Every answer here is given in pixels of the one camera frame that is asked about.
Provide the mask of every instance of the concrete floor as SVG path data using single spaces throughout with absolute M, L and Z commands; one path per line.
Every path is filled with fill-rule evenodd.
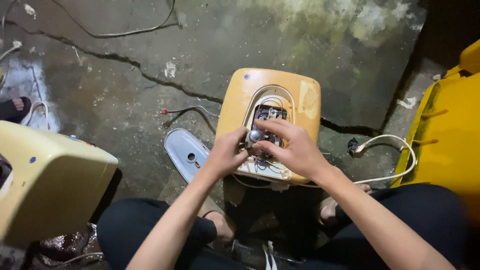
M 119 5 L 119 15 L 116 16 L 115 12 L 103 14 L 99 11 L 101 9 L 75 12 L 88 11 L 96 12 L 99 16 L 106 15 L 113 23 L 97 27 L 94 22 L 86 22 L 85 26 L 98 32 L 115 32 L 118 29 L 131 29 L 129 20 L 121 16 L 125 12 L 137 17 L 144 15 L 143 24 L 154 25 L 158 21 L 154 16 L 155 8 L 166 8 L 162 2 L 152 4 L 153 7 L 150 7 L 150 3 L 142 3 L 142 8 L 134 11 L 131 10 L 132 5 L 129 3 L 130 1 L 122 1 Z M 211 48 L 208 54 L 204 52 L 198 54 L 195 52 L 197 45 L 194 42 L 182 43 L 178 47 L 161 43 L 160 39 L 170 38 L 172 29 L 169 28 L 158 30 L 156 38 L 142 42 L 138 41 L 138 36 L 127 37 L 121 43 L 116 39 L 96 40 L 83 32 L 71 30 L 73 27 L 71 25 L 62 25 L 57 29 L 60 33 L 51 35 L 49 31 L 55 30 L 58 21 L 70 20 L 64 14 L 48 14 L 46 17 L 42 13 L 43 10 L 37 9 L 36 19 L 32 20 L 30 15 L 21 13 L 20 6 L 16 10 L 19 16 L 10 20 L 15 23 L 7 24 L 5 47 L 8 47 L 13 39 L 21 40 L 23 47 L 10 58 L 10 71 L 4 88 L 0 89 L 0 98 L 28 96 L 32 100 L 47 101 L 51 130 L 65 135 L 76 135 L 81 140 L 95 143 L 116 156 L 119 159 L 121 180 L 113 187 L 113 200 L 148 197 L 173 202 L 186 183 L 163 148 L 165 135 L 173 128 L 182 127 L 211 148 L 217 119 L 196 110 L 182 115 L 167 116 L 161 115 L 160 111 L 163 107 L 177 109 L 201 104 L 218 114 L 223 98 L 218 89 L 222 88 L 223 91 L 226 89 L 229 77 L 235 70 L 228 63 L 235 62 L 240 55 L 244 61 L 244 56 L 248 54 L 244 49 L 253 49 L 250 48 L 251 45 L 247 44 L 247 48 L 244 49 L 235 49 L 232 55 L 219 56 L 215 48 Z M 189 12 L 194 10 L 180 9 L 174 13 L 174 17 L 185 27 L 198 27 L 197 23 L 202 26 L 199 21 L 190 19 Z M 432 30 L 434 23 L 441 22 L 427 17 L 422 30 L 422 33 L 427 34 L 420 35 L 413 58 L 410 59 L 403 74 L 396 98 L 392 100 L 389 114 L 383 123 L 384 134 L 407 136 L 423 91 L 432 83 L 432 76 L 454 66 L 461 49 L 471 43 L 471 39 L 467 39 L 463 43 L 460 42 L 457 49 L 450 46 L 448 49 L 455 55 L 454 57 L 448 59 L 439 57 L 438 55 L 442 53 L 441 46 L 431 42 L 434 39 L 432 35 L 435 34 Z M 449 28 L 445 27 L 443 31 L 449 31 Z M 234 38 L 231 33 L 223 34 Z M 114 50 L 118 48 L 122 48 L 125 53 L 132 51 L 134 53 L 130 54 L 129 59 L 122 58 L 120 56 L 122 54 Z M 436 49 L 437 53 L 432 54 L 429 48 Z M 268 42 L 262 44 L 262 49 L 259 50 L 275 54 L 275 50 L 269 50 Z M 203 70 L 192 72 L 190 64 L 175 62 L 177 72 L 184 72 L 182 78 L 185 82 L 179 82 L 172 77 L 171 70 L 156 65 L 159 60 L 154 60 L 155 57 L 160 57 L 162 63 L 175 62 L 178 57 L 188 57 L 191 60 L 189 62 L 196 63 L 194 67 L 196 70 L 201 69 L 198 63 L 202 63 L 205 65 L 205 71 L 209 70 L 209 59 L 221 57 L 227 59 L 222 72 L 215 74 Z M 268 60 L 268 57 L 255 57 L 257 58 L 255 61 Z M 248 60 L 243 63 L 251 66 L 256 63 L 255 61 Z M 209 88 L 210 82 L 215 82 L 215 87 Z M 34 115 L 33 125 L 43 127 L 42 117 L 39 109 Z M 347 143 L 352 137 L 363 142 L 376 134 L 376 131 L 368 128 L 344 127 L 325 121 L 319 134 L 319 148 L 322 152 L 329 153 L 325 156 L 327 160 L 341 168 L 353 181 L 389 175 L 399 158 L 398 142 L 389 140 L 379 142 L 361 157 L 352 157 L 347 152 Z M 373 183 L 372 186 L 384 188 L 387 183 Z M 311 199 L 304 202 L 309 206 L 315 205 L 326 196 L 321 191 L 294 188 L 281 195 L 273 195 L 276 196 L 273 201 L 295 200 L 298 194 L 309 194 Z M 251 222 L 240 222 L 240 230 L 243 230 L 244 236 L 252 230 L 276 227 L 279 219 L 282 219 L 278 217 L 279 209 L 275 207 L 252 211 L 255 203 L 263 203 L 259 197 L 266 196 L 257 190 L 246 189 L 231 179 L 220 181 L 211 196 L 234 217 L 234 220 L 239 220 L 240 217 L 247 220 L 251 218 Z

